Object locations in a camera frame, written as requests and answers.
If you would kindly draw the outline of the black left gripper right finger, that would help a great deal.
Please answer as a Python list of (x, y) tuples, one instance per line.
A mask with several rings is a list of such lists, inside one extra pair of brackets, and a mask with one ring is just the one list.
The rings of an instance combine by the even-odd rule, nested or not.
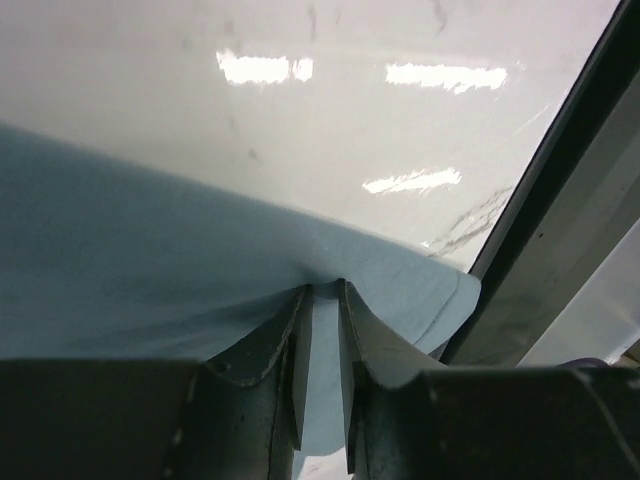
[(355, 479), (635, 479), (639, 373), (447, 367), (337, 284), (347, 468)]

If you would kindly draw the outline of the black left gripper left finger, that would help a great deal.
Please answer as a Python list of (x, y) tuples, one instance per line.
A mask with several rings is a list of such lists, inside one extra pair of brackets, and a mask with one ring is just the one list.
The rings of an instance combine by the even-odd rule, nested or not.
[(1, 364), (5, 479), (287, 479), (303, 436), (313, 295), (206, 361)]

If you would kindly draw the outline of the blue grey t shirt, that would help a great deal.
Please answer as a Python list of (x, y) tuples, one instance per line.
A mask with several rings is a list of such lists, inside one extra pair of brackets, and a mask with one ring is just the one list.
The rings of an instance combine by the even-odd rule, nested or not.
[(307, 286), (312, 336), (298, 451), (346, 449), (340, 280), (429, 357), (480, 290), (476, 278), (371, 234), (1, 131), (1, 364), (206, 361)]

